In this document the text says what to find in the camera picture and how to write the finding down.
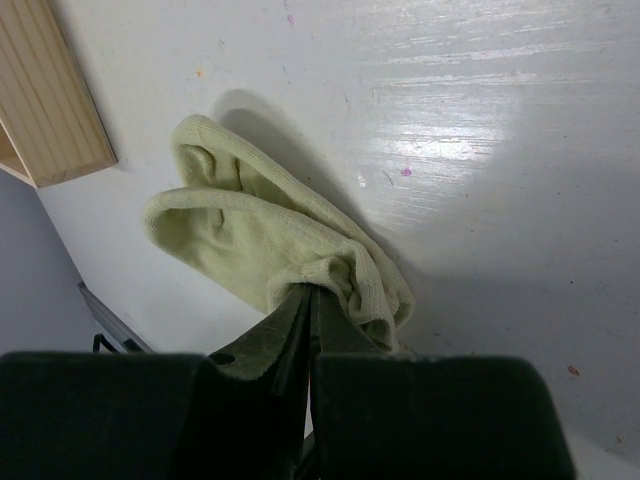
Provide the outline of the pale green ankle sock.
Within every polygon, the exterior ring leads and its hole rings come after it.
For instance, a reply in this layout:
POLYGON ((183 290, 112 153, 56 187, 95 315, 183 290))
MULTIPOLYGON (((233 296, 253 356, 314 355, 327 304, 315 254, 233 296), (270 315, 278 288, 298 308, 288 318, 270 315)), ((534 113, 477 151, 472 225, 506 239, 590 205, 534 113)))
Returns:
POLYGON ((171 149, 182 186, 142 212, 154 245, 264 314, 297 284, 327 289, 380 349, 398 350, 413 294, 348 215, 208 117, 182 120, 171 149))

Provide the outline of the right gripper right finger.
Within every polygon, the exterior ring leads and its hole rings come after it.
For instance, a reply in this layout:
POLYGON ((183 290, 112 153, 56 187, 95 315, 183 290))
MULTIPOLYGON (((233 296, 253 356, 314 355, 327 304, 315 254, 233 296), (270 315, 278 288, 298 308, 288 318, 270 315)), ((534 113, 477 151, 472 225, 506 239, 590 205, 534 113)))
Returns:
POLYGON ((310 322, 322 478, 574 477, 549 390, 529 362, 382 353, 322 289, 310 322))

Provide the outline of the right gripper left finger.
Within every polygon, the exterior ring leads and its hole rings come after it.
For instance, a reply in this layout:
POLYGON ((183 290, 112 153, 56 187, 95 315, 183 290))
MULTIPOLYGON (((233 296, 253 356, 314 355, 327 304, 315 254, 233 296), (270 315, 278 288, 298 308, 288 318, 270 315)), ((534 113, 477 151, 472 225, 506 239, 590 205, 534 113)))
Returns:
POLYGON ((1 359, 5 479, 296 479, 311 290, 210 355, 13 352, 1 359))

